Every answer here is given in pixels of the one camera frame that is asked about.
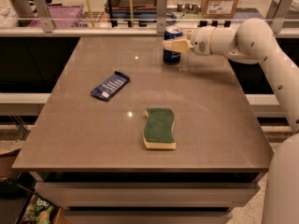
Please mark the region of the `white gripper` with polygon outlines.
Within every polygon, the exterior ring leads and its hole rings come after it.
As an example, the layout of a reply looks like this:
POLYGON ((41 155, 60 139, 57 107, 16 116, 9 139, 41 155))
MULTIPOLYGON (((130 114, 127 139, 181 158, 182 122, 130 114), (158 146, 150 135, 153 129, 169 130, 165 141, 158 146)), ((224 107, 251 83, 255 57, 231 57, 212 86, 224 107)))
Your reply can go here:
POLYGON ((211 54, 211 40, 214 27, 198 27, 188 32, 187 39, 169 39, 163 42, 164 49, 174 52, 188 52, 190 49, 197 55, 211 54))

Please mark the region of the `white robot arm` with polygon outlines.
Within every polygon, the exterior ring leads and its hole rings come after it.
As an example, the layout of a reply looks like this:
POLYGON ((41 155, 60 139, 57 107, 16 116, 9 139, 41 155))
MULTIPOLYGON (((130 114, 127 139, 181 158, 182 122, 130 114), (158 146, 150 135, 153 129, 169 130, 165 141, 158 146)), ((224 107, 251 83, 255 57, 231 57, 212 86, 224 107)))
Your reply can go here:
POLYGON ((262 224, 299 224, 299 68, 280 48, 267 22, 252 18, 236 27, 204 26, 165 49, 257 62, 292 129, 275 151, 268 171, 262 224))

